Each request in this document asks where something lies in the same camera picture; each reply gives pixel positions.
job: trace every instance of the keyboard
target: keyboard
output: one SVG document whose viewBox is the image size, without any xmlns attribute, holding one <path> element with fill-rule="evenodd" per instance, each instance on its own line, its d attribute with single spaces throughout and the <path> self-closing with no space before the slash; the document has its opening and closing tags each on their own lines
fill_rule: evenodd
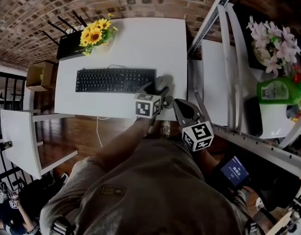
<svg viewBox="0 0 301 235">
<path fill-rule="evenodd" d="M 82 69 L 77 71 L 76 92 L 136 93 L 155 81 L 152 69 Z"/>
</svg>

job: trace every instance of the gray t-shirt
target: gray t-shirt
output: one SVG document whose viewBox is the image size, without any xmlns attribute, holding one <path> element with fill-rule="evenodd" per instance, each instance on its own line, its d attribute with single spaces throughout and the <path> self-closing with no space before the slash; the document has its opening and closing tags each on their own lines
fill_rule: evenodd
<svg viewBox="0 0 301 235">
<path fill-rule="evenodd" d="M 105 173 L 91 158 L 75 164 L 67 184 L 41 213 L 42 234 L 67 216 L 75 235 L 242 234 L 241 200 L 230 203 L 207 185 L 190 153 L 166 140 L 143 140 Z"/>
</svg>

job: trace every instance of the green bottle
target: green bottle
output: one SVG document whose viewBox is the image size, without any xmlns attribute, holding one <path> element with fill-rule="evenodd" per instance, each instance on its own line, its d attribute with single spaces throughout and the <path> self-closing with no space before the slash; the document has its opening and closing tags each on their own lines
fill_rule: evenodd
<svg viewBox="0 0 301 235">
<path fill-rule="evenodd" d="M 295 84 L 289 77 L 278 77 L 257 84 L 261 104 L 295 105 L 301 100 L 301 82 Z"/>
</svg>

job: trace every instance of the black router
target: black router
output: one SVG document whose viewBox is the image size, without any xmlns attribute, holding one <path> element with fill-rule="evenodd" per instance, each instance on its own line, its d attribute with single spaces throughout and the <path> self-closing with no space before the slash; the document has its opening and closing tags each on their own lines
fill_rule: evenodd
<svg viewBox="0 0 301 235">
<path fill-rule="evenodd" d="M 87 27 L 87 24 L 82 19 L 82 17 L 78 16 L 74 11 L 73 14 L 84 27 Z M 77 31 L 72 25 L 70 25 L 68 22 L 66 22 L 64 19 L 62 19 L 59 16 L 58 19 L 62 21 L 64 24 L 66 24 L 69 28 L 71 28 L 73 30 L 73 33 L 67 34 L 64 30 L 54 25 L 50 21 L 48 21 L 49 25 L 64 33 L 64 36 L 60 38 L 60 42 L 58 43 L 52 37 L 50 37 L 46 32 L 43 31 L 43 33 L 49 39 L 51 39 L 56 45 L 58 45 L 57 59 L 66 60 L 74 57 L 84 56 L 84 54 L 82 53 L 84 51 L 84 47 L 80 46 L 82 30 Z"/>
</svg>

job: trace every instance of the phone screen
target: phone screen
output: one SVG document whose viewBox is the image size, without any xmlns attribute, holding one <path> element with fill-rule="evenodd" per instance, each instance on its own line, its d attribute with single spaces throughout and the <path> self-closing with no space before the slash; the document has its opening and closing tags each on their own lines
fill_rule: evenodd
<svg viewBox="0 0 301 235">
<path fill-rule="evenodd" d="M 221 171 L 227 177 L 228 180 L 236 187 L 238 186 L 245 178 L 249 176 L 248 171 L 234 156 L 230 161 L 228 161 L 222 168 Z"/>
</svg>

